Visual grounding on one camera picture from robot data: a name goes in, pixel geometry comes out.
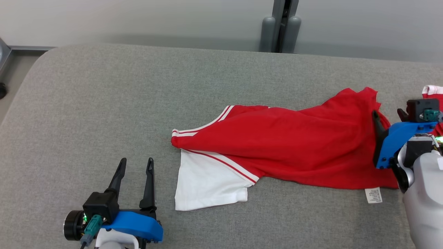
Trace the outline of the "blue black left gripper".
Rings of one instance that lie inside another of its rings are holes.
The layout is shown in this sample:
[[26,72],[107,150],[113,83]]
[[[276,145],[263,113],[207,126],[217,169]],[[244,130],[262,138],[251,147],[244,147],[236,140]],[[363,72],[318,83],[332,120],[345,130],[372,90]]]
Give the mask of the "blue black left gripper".
[[[120,186],[121,181],[125,176],[126,164],[127,158],[122,158],[109,187],[106,189],[106,193],[114,194],[116,199],[118,199],[120,194]],[[157,209],[153,158],[148,159],[144,194],[142,200],[139,202],[139,207],[141,210]],[[133,211],[120,211],[112,224],[103,224],[102,228],[106,230],[116,230],[121,233],[126,233],[153,242],[162,242],[164,235],[163,227],[156,219]]]

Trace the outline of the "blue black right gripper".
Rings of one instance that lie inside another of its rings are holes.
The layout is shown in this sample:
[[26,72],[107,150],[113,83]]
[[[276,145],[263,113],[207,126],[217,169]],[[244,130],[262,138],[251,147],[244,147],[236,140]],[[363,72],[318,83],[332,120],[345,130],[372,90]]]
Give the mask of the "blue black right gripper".
[[372,122],[376,136],[374,166],[377,169],[389,168],[390,159],[411,137],[418,133],[430,133],[438,124],[437,122],[408,122],[409,115],[401,108],[397,109],[397,115],[401,122],[394,123],[388,129],[385,129],[379,113],[376,110],[372,112]]

